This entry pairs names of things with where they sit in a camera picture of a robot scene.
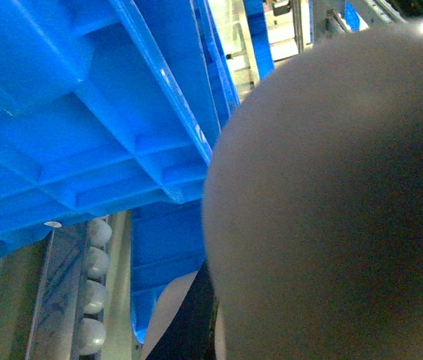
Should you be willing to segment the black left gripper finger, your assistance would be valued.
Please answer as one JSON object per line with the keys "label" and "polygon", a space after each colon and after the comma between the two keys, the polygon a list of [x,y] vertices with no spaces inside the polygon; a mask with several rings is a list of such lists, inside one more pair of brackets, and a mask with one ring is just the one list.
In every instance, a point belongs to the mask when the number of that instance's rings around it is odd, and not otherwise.
{"label": "black left gripper finger", "polygon": [[208,263],[161,293],[145,338],[147,359],[218,359],[219,303]]}

